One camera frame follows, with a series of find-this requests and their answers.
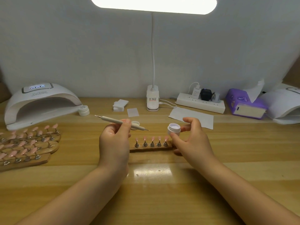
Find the hand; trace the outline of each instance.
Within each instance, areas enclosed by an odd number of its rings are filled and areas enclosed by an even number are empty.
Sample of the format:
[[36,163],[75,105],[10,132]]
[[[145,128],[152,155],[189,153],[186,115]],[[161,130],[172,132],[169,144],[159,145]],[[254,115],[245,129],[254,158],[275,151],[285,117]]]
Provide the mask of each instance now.
[[128,174],[129,140],[131,121],[122,119],[122,125],[107,125],[99,137],[100,167],[117,172],[126,177]]
[[211,161],[216,160],[209,139],[202,131],[201,123],[197,118],[184,117],[183,121],[190,124],[182,126],[181,132],[190,131],[190,136],[186,141],[183,141],[172,132],[170,136],[173,144],[177,147],[174,152],[180,152],[196,170],[204,170]]

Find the power strip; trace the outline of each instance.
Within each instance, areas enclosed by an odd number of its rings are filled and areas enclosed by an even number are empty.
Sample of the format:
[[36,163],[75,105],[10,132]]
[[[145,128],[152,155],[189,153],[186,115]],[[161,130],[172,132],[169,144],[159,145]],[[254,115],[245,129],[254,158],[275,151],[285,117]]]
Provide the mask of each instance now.
[[212,111],[220,114],[223,114],[225,111],[225,104],[223,100],[221,100],[220,103],[204,101],[201,99],[193,99],[192,95],[184,93],[180,93],[178,95],[176,104],[182,106],[189,106],[201,110]]

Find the purple tissue box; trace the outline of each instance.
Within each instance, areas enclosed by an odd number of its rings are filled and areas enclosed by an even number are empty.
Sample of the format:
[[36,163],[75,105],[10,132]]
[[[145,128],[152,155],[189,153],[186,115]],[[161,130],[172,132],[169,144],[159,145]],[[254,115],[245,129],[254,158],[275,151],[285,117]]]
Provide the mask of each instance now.
[[263,100],[257,98],[253,103],[244,90],[232,88],[228,91],[226,101],[233,115],[261,119],[268,109]]

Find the white pen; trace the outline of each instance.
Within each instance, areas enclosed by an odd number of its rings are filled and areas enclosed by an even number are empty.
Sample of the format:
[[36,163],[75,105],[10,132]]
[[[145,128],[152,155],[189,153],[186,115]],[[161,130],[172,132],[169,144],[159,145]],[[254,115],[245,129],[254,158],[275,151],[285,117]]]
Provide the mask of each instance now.
[[[101,118],[103,121],[109,121],[109,122],[112,122],[112,123],[115,123],[115,124],[120,124],[120,125],[123,124],[123,121],[121,121],[121,120],[117,120],[117,119],[113,119],[113,118],[105,117],[105,116],[97,116],[97,115],[95,115],[95,116]],[[139,125],[131,125],[131,128],[141,130],[141,131],[144,131],[144,130],[149,131],[149,130],[147,130],[144,127],[141,127]]]

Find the white wall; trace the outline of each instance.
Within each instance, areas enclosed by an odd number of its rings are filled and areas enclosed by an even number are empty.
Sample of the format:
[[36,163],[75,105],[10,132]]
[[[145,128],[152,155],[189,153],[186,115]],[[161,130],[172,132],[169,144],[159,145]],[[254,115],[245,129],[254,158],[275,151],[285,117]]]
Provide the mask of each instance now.
[[[161,97],[283,78],[300,51],[300,0],[218,0],[208,15],[156,13]],[[0,66],[11,92],[53,82],[83,97],[145,97],[151,15],[91,0],[0,0]]]

